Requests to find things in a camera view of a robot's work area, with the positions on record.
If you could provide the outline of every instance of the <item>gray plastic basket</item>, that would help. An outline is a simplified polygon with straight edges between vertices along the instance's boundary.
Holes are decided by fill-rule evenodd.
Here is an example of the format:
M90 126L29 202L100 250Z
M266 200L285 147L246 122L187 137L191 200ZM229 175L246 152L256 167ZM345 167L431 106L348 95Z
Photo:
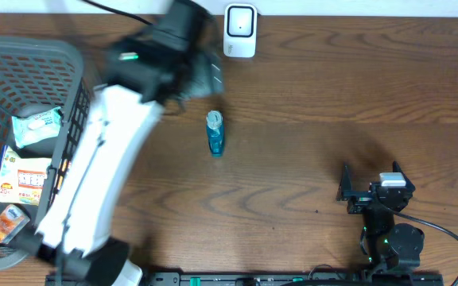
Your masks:
M33 225L43 219L57 193L83 130L90 95L82 76L82 57L69 44L0 37L0 156L2 146L12 136L12 115L30 105L63 107L60 134L54 140L52 164ZM0 270L25 257L22 251L0 246Z

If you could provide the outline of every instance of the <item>white wall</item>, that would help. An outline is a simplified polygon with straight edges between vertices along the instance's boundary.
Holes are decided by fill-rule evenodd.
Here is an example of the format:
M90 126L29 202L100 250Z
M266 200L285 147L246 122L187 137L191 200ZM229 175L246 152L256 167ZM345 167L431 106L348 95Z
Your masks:
M162 14L170 0L96 0L136 14ZM223 14L238 0L194 0ZM458 17L458 0L249 0L264 15ZM105 13L79 0L0 0L0 13Z

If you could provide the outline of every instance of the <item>white device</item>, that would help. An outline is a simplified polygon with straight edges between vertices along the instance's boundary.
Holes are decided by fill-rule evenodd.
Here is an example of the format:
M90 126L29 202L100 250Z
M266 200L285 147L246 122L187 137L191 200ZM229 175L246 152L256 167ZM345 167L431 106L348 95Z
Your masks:
M65 253L78 249L83 257L109 239L122 186L164 110L156 101L140 103L140 93L119 85L96 94L72 167L37 228L43 244L55 249L63 241ZM65 223L69 230L63 234ZM137 286L141 276L127 260L113 285Z
M257 44L258 11L250 4L230 4L223 20L223 53L250 58Z
M379 174L382 187L405 187L406 179L400 172L388 172Z

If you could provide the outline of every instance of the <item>wood grain surface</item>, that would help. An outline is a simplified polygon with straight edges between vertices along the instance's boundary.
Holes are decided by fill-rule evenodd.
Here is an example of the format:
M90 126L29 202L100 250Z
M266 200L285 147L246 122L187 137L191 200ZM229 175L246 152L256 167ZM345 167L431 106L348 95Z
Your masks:
M1 35L69 41L99 68L139 25L0 14ZM458 19L260 17L256 56L224 57L223 68L225 95L164 117L137 158L113 223L133 261L186 272L365 263L362 219L335 201L343 161L364 189L397 160L417 186L404 212L458 234ZM206 142L211 109L226 122L220 159ZM421 269L451 284L457 242L419 227ZM28 260L0 284L40 285L49 270Z

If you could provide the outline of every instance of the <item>orange package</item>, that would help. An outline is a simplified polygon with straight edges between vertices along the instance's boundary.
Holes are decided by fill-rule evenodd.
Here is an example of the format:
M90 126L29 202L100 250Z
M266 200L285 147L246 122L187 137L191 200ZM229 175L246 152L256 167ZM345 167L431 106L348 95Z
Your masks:
M18 207L8 205L0 214L0 243L7 244L29 222L29 218Z

